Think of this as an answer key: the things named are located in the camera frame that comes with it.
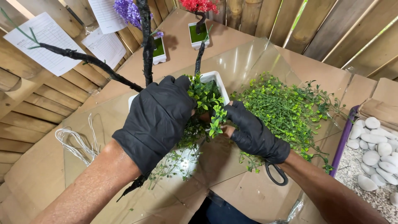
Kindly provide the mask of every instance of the gloved hand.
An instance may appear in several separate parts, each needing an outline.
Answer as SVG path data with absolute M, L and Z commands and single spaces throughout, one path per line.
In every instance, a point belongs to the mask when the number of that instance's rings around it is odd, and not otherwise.
M 231 102 L 224 106 L 224 110 L 227 111 L 227 118 L 240 129 L 236 130 L 232 127 L 226 130 L 230 132 L 231 140 L 242 151 L 262 156 L 272 164 L 284 162 L 289 155 L 290 144 L 275 137 L 258 117 L 246 110 L 241 101 Z
M 166 76 L 151 83 L 131 103 L 122 129 L 112 135 L 145 175 L 182 138 L 196 101 L 187 91 L 186 76 Z

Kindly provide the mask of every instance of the artificial moss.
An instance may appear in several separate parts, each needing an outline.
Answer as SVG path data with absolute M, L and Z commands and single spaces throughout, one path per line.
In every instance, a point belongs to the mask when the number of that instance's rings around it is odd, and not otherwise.
M 189 27 L 189 32 L 191 33 L 191 43 L 202 41 L 207 36 L 206 24 L 203 23 L 200 26 L 200 33 L 199 34 L 196 34 L 196 25 L 190 26 Z
M 153 57 L 163 55 L 164 54 L 164 49 L 163 49 L 163 44 L 162 44 L 162 39 L 158 38 L 154 41 L 156 50 L 153 51 Z

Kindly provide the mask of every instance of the wire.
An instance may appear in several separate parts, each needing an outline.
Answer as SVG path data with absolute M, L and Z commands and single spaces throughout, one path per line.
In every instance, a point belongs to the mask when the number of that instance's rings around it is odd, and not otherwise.
M 93 143 L 91 143 L 91 148 L 89 148 L 86 145 L 86 141 L 78 134 L 77 132 L 74 132 L 72 130 L 66 129 L 66 128 L 60 128 L 57 131 L 55 131 L 55 138 L 58 139 L 58 141 L 61 142 L 62 146 L 64 149 L 70 151 L 73 153 L 77 158 L 82 160 L 86 166 L 89 166 L 95 159 L 95 157 L 100 153 L 98 144 L 97 144 L 97 138 L 96 134 L 93 129 L 93 121 L 91 118 L 91 114 L 88 116 L 88 125 L 90 126 L 90 129 L 93 134 L 93 139 L 94 139 L 94 146 Z M 69 140 L 69 136 L 72 136 L 75 138 L 76 142 L 79 144 L 79 147 L 73 147 L 71 146 L 71 142 Z M 82 153 L 81 150 L 84 150 L 92 159 L 89 159 L 86 154 Z

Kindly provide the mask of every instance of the black scissors handle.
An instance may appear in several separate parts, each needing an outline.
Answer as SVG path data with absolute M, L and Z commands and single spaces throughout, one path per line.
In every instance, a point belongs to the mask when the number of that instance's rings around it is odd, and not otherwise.
M 282 183 L 279 183 L 279 182 L 277 182 L 273 177 L 272 177 L 272 175 L 271 175 L 271 172 L 269 171 L 269 166 L 270 165 L 273 165 L 273 167 L 276 169 L 276 171 L 278 172 L 278 174 L 282 177 L 282 179 L 283 179 L 283 182 Z M 272 180 L 272 182 L 274 182 L 276 185 L 279 185 L 279 186 L 285 186 L 285 185 L 287 185 L 287 183 L 289 182 L 289 179 L 287 178 L 287 176 L 286 176 L 286 174 L 284 173 L 284 171 L 283 170 L 281 170 L 279 167 L 277 167 L 277 165 L 275 165 L 275 164 L 273 164 L 273 163 L 270 163 L 269 161 L 265 161 L 265 170 L 267 171 L 267 174 L 268 174 L 268 176 L 269 176 L 269 178 Z

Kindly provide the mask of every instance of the paper document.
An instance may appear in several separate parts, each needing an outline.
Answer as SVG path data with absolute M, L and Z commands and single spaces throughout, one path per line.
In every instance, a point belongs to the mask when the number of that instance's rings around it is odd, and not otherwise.
M 112 69 L 116 67 L 119 61 L 126 54 L 122 42 L 115 33 L 103 34 L 100 28 L 88 35 L 82 40 L 86 46 L 99 60 L 104 61 Z
M 19 26 L 22 31 L 32 37 L 29 27 L 32 28 L 39 43 L 84 53 L 76 42 L 46 12 Z M 81 60 L 73 60 L 41 47 L 28 49 L 29 47 L 37 46 L 37 44 L 17 29 L 6 34 L 4 38 L 56 76 L 64 74 L 81 62 Z
M 123 18 L 113 9 L 115 0 L 88 0 L 88 2 L 102 33 L 113 33 L 127 27 Z

